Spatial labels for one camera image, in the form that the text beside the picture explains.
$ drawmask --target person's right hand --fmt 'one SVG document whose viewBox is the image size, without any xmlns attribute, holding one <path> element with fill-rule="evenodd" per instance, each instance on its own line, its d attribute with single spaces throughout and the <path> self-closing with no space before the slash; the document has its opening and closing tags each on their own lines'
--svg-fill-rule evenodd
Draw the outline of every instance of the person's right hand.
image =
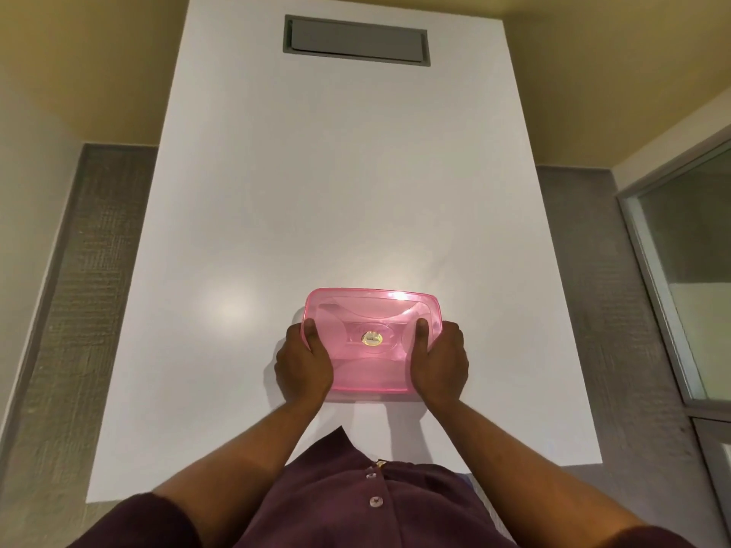
<svg viewBox="0 0 731 548">
<path fill-rule="evenodd" d="M 459 400 L 467 382 L 469 361 L 464 351 L 464 335 L 459 325 L 442 322 L 442 333 L 428 349 L 429 324 L 425 319 L 416 322 L 411 376 L 416 392 L 427 408 L 450 404 Z"/>
</svg>

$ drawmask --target glass pane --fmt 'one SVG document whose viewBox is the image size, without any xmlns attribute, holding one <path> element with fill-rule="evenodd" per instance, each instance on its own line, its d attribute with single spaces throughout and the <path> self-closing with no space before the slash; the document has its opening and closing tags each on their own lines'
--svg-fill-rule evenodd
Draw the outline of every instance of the glass pane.
<svg viewBox="0 0 731 548">
<path fill-rule="evenodd" d="M 687 339 L 706 396 L 731 400 L 731 150 L 640 203 L 682 324 L 672 334 Z"/>
</svg>

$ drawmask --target container lid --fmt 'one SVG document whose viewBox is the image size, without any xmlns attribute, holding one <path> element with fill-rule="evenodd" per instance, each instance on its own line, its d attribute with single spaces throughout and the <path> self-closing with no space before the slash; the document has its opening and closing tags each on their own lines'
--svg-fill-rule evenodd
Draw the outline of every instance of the container lid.
<svg viewBox="0 0 731 548">
<path fill-rule="evenodd" d="M 303 316 L 314 319 L 333 362 L 332 391 L 353 399 L 414 392 L 409 362 L 419 318 L 429 323 L 431 345 L 442 332 L 442 313 L 430 294 L 318 288 L 307 297 Z"/>
</svg>

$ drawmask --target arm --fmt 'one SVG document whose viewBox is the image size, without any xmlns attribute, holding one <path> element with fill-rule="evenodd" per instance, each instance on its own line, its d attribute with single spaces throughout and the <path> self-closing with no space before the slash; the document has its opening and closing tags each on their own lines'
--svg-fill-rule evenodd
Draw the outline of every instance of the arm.
<svg viewBox="0 0 731 548">
<path fill-rule="evenodd" d="M 595 548 L 644 523 L 459 400 L 469 363 L 456 323 L 427 350 L 417 323 L 412 381 L 523 548 Z"/>
<path fill-rule="evenodd" d="M 286 402 L 245 433 L 154 489 L 192 521 L 204 548 L 233 543 L 287 463 L 333 383 L 333 366 L 314 322 L 287 330 L 275 371 Z"/>
</svg>

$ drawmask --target maroon shirt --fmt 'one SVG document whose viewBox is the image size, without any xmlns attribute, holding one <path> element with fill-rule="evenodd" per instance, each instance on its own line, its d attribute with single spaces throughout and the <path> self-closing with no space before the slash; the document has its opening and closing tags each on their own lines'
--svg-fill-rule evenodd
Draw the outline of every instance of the maroon shirt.
<svg viewBox="0 0 731 548">
<path fill-rule="evenodd" d="M 271 546 L 515 548 L 459 475 L 356 450 L 342 427 L 289 464 L 235 548 Z M 607 548 L 692 548 L 658 527 L 625 531 Z M 121 502 L 71 548 L 200 548 L 188 517 L 154 494 Z"/>
</svg>

